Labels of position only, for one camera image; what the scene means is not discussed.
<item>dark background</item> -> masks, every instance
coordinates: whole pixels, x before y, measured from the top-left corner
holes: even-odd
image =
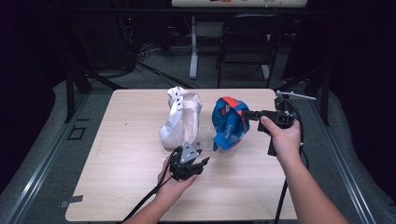
[[[114,1],[68,1],[67,4],[82,4],[79,2],[84,2],[85,7],[94,4],[119,7]],[[168,2],[135,1],[134,6],[167,7]],[[332,50],[340,27],[347,23],[347,32],[342,35],[344,44],[339,45],[329,69],[331,90],[342,103],[359,159],[378,186],[396,201],[393,104],[396,20],[392,16],[395,7],[390,0],[349,3],[352,7],[345,1],[309,2],[308,11],[345,11],[344,18],[302,20],[284,77],[297,77],[319,66],[323,55]],[[51,1],[41,1],[39,5],[53,7]],[[2,1],[0,8],[0,190],[3,191],[49,117],[55,100],[52,88],[64,81],[68,68],[76,63],[94,69],[133,67],[134,49],[125,46],[125,33],[120,31],[120,21],[115,17],[107,20],[74,17],[75,26],[70,27],[62,18],[49,20],[33,1]],[[141,28],[136,41],[156,36],[152,41],[167,48],[166,25],[174,19],[136,18]],[[89,20],[103,21],[98,21],[97,27],[87,27],[84,22]],[[107,35],[99,34],[100,27]],[[86,44],[103,46],[104,43],[106,48],[90,48],[98,49],[97,52],[87,52],[84,48]]]

